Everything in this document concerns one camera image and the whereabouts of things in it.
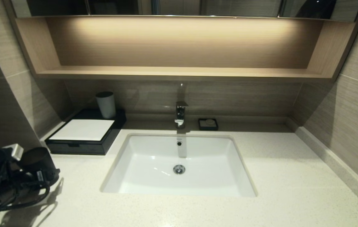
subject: black box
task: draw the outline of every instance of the black box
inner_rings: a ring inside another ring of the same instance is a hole
[[[46,145],[52,154],[105,155],[126,122],[126,113],[124,110],[117,110],[116,116],[112,119],[108,119],[114,120],[114,123],[107,129],[100,141],[50,139],[74,119],[105,120],[99,109],[84,109],[80,111],[45,140]]]
[[[212,120],[214,122],[214,124],[206,125],[205,122],[207,120]],[[199,119],[199,129],[200,129],[200,131],[218,131],[218,122],[214,118],[200,118]]]

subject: soap dish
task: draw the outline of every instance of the soap dish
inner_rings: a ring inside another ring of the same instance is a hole
[[[201,131],[218,131],[217,120],[212,118],[199,119],[199,129]]]

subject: white cup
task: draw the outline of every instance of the white cup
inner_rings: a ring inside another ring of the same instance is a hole
[[[104,91],[96,94],[96,101],[104,119],[116,116],[116,106],[114,103],[113,92]]]

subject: white sink basin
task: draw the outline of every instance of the white sink basin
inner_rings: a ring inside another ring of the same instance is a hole
[[[185,167],[183,174],[173,171],[176,165]],[[256,196],[234,142],[223,137],[128,136],[101,190],[107,193]]]

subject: white countertop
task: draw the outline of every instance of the white countertop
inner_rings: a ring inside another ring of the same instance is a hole
[[[0,224],[4,220],[2,226],[7,227],[358,226],[358,197],[285,125],[247,126],[246,132],[239,124],[228,128],[238,132],[188,134],[233,137],[257,197],[102,193],[100,187],[127,135],[176,133],[124,129],[106,156],[52,155],[61,173],[49,205],[2,212]]]

